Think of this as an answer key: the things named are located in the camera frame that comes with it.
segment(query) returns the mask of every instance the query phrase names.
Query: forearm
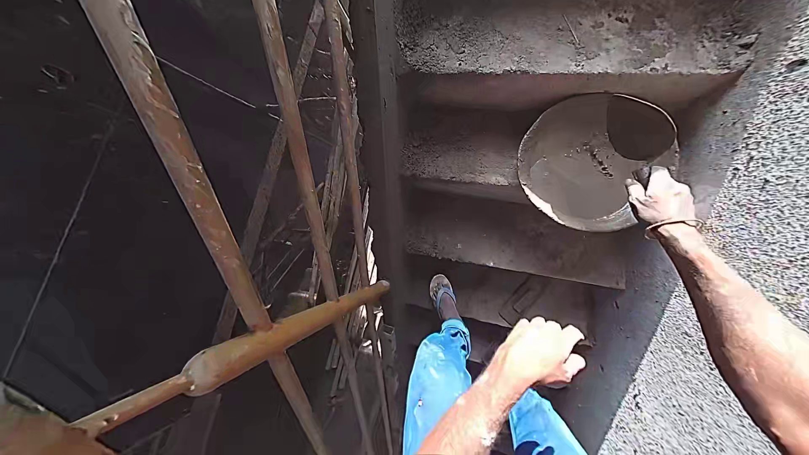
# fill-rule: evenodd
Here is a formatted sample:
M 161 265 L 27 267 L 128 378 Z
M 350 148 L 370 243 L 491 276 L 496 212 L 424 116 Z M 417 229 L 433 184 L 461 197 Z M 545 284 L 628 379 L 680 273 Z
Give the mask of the forearm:
M 496 355 L 472 387 L 438 421 L 424 439 L 419 453 L 489 453 L 506 421 L 508 411 L 527 385 L 515 383 L 504 374 Z
M 809 338 L 716 256 L 693 227 L 659 229 L 714 362 L 785 453 L 809 453 Z

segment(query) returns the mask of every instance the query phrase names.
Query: hand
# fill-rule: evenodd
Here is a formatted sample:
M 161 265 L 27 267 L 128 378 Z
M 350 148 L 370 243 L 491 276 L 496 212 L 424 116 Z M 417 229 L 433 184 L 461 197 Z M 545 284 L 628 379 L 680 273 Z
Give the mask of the hand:
M 629 201 L 637 208 L 638 216 L 649 223 L 696 218 L 691 189 L 672 179 L 666 168 L 652 167 L 646 189 L 632 179 L 625 184 Z
M 541 317 L 531 322 L 521 319 L 494 354 L 492 364 L 500 365 L 503 376 L 513 381 L 520 394 L 534 383 L 567 384 L 586 364 L 581 355 L 570 353 L 583 339 L 572 325 L 562 329 L 558 322 Z

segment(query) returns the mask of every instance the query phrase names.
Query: hairy arm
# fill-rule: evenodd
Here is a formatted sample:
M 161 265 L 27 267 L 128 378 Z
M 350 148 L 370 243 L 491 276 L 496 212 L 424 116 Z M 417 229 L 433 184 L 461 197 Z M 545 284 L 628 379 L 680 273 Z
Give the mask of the hairy arm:
M 585 366 L 571 354 L 582 332 L 555 321 L 522 319 L 472 387 L 438 421 L 419 453 L 489 453 L 511 407 L 535 382 L 570 382 Z
M 515 384 L 492 362 L 438 421 L 419 453 L 489 453 L 511 407 L 527 386 Z
M 660 169 L 645 193 L 628 182 L 638 214 L 652 223 L 694 218 L 688 186 Z M 711 357 L 744 409 L 783 453 L 809 454 L 809 337 L 713 253 L 696 228 L 672 223 L 652 234 L 680 273 Z

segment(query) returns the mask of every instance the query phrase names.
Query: wrist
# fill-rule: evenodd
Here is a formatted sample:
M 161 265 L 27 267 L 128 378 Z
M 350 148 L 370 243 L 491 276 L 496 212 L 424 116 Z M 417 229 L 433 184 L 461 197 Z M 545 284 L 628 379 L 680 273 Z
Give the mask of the wrist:
M 506 365 L 506 359 L 502 355 L 495 354 L 485 373 L 489 375 L 489 381 L 496 385 L 496 390 L 502 391 L 506 398 L 513 398 L 516 401 L 534 381 L 509 371 Z
M 664 224 L 652 231 L 654 238 L 663 246 L 695 245 L 702 243 L 702 234 L 696 227 L 687 223 Z

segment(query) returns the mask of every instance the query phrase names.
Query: blue jeans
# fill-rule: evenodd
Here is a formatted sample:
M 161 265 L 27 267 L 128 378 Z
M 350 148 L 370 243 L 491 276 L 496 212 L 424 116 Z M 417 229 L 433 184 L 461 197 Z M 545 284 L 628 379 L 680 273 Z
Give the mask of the blue jeans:
M 407 390 L 403 454 L 418 451 L 424 438 L 455 400 L 472 385 L 466 369 L 469 330 L 457 319 L 444 321 L 418 347 Z M 515 454 L 586 454 L 551 403 L 528 389 L 508 414 Z

